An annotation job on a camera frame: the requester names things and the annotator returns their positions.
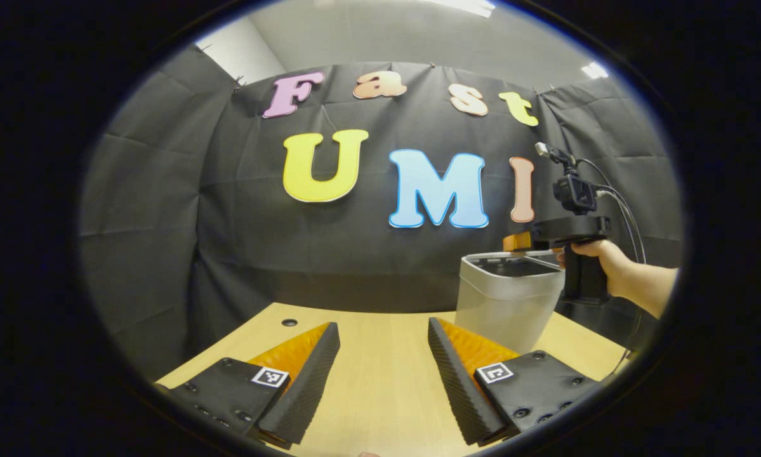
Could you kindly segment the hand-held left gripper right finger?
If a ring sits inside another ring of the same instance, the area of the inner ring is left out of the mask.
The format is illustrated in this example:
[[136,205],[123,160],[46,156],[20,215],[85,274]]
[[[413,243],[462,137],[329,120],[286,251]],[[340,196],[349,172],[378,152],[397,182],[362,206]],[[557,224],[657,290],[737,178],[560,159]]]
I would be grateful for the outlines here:
[[511,439],[601,388],[546,351],[520,355],[438,317],[429,318],[428,344],[467,444]]

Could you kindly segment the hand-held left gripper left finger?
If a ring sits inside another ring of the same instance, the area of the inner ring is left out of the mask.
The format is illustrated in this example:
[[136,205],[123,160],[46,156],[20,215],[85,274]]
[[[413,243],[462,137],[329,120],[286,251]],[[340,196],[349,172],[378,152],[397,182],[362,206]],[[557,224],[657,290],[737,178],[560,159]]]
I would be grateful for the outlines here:
[[249,361],[223,357],[175,387],[156,388],[232,439],[291,449],[310,427],[339,350],[338,325],[328,322]]

